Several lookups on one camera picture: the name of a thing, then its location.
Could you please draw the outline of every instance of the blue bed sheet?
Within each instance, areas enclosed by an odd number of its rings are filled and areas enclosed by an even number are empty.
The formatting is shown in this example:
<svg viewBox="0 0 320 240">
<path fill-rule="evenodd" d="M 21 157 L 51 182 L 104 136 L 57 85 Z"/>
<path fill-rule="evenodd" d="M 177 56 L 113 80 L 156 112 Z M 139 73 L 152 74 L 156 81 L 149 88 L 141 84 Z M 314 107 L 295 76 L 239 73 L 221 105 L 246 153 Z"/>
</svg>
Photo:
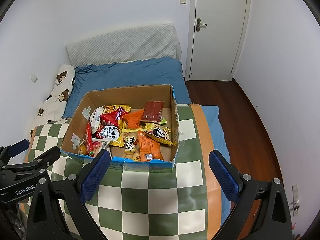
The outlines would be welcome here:
<svg viewBox="0 0 320 240">
<path fill-rule="evenodd" d="M 213 146 L 230 163 L 230 155 L 224 140 L 224 134 L 219 122 L 219 108 L 217 106 L 201 106 L 204 116 L 207 119 L 211 133 Z M 221 190 L 221 225 L 230 214 L 231 202 L 227 200 L 226 195 Z"/>
<path fill-rule="evenodd" d="M 160 84 L 173 86 L 178 104 L 191 104 L 182 76 L 182 65 L 180 61 L 171 57 L 77 67 L 75 69 L 75 85 L 68 99 L 63 118 L 73 116 L 81 99 L 89 91 Z"/>
</svg>

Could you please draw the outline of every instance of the wooden floor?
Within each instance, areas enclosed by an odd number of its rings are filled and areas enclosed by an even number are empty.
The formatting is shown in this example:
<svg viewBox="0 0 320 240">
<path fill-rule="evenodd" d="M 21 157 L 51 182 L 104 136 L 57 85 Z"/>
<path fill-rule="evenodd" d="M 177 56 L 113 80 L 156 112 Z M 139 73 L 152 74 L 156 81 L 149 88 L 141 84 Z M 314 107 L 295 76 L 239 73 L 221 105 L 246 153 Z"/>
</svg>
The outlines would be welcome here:
<svg viewBox="0 0 320 240">
<path fill-rule="evenodd" d="M 271 181 L 278 177 L 282 181 L 279 164 L 262 122 L 236 82 L 186 81 L 186 86 L 192 103 L 219 107 L 219 121 L 230 162 L 242 174 L 250 174 L 255 180 Z M 238 239 L 248 235 L 259 203 L 255 201 Z"/>
</svg>

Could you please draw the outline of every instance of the metal screw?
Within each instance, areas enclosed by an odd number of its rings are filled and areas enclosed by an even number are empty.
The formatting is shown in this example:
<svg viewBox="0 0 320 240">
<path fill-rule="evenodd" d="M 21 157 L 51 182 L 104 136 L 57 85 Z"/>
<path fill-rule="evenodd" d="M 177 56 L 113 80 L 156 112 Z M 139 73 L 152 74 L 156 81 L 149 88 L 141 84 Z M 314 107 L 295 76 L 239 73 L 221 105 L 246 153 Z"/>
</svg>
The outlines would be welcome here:
<svg viewBox="0 0 320 240">
<path fill-rule="evenodd" d="M 45 178 L 39 179 L 39 184 L 44 184 L 45 183 Z"/>
<path fill-rule="evenodd" d="M 280 183 L 281 183 L 281 180 L 279 180 L 278 178 L 274 178 L 274 179 L 273 179 L 273 182 L 276 183 L 276 184 L 280 184 Z"/>
<path fill-rule="evenodd" d="M 244 174 L 242 177 L 247 181 L 251 179 L 251 176 L 249 174 Z"/>
<path fill-rule="evenodd" d="M 70 179 L 70 180 L 75 180 L 76 177 L 77 177 L 76 174 L 70 174 L 70 175 L 68 176 L 68 179 Z"/>
</svg>

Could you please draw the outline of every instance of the qr code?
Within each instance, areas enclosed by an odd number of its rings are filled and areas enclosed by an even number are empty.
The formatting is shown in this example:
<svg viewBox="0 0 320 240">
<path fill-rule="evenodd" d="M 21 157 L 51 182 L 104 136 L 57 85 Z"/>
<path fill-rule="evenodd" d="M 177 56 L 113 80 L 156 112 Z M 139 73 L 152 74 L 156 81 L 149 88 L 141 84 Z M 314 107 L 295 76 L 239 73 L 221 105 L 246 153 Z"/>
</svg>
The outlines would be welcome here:
<svg viewBox="0 0 320 240">
<path fill-rule="evenodd" d="M 152 159 L 152 153 L 146 154 L 146 160 L 151 160 Z"/>
</svg>

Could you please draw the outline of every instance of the white door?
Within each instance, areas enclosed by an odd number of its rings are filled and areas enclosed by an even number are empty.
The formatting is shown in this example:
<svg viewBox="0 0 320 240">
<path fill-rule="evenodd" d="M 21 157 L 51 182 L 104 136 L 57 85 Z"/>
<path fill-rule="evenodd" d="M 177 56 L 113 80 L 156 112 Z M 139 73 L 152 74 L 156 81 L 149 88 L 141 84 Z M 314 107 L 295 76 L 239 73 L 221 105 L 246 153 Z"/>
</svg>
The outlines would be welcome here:
<svg viewBox="0 0 320 240">
<path fill-rule="evenodd" d="M 247 0 L 196 0 L 190 80 L 228 80 L 236 58 Z"/>
</svg>

